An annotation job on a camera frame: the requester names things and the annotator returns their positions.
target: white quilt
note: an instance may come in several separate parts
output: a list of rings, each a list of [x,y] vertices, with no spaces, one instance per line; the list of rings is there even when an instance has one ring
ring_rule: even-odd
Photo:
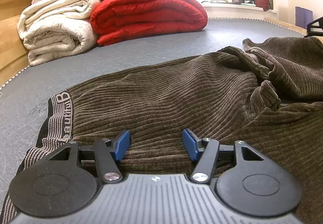
[[[22,12],[17,27],[19,36],[25,39],[33,24],[50,16],[89,18],[99,4],[100,0],[41,0]]]
[[[50,16],[31,25],[24,38],[28,61],[36,66],[57,58],[80,54],[96,44],[98,36],[89,19]]]

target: red comforter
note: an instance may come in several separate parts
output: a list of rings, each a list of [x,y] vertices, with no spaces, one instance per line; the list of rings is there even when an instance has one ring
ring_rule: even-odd
[[[100,46],[150,35],[203,29],[207,14],[196,0],[104,0],[91,15]]]

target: blue gripper pad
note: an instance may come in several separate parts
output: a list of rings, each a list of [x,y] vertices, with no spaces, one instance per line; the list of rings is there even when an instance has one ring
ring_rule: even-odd
[[[201,147],[201,140],[189,129],[183,130],[183,145],[191,161],[199,160],[199,148]]]
[[[120,162],[130,145],[130,132],[124,131],[121,137],[116,141],[116,148],[113,153],[114,161]]]

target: black round pad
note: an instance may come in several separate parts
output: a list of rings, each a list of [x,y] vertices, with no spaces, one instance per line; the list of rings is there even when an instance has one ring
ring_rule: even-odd
[[[95,178],[66,161],[31,166],[9,186],[13,204],[20,211],[40,218],[72,214],[87,205],[95,193]]]
[[[233,210],[261,218],[292,212],[303,194],[299,181],[272,161],[248,161],[227,170],[216,192]]]

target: gray ribbed plate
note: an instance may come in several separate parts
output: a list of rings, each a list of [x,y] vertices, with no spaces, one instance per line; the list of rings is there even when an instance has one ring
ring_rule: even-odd
[[[208,185],[189,182],[185,175],[130,174],[103,187],[97,198],[79,212],[56,219],[19,214],[12,224],[301,224],[288,214],[254,219],[229,210]]]

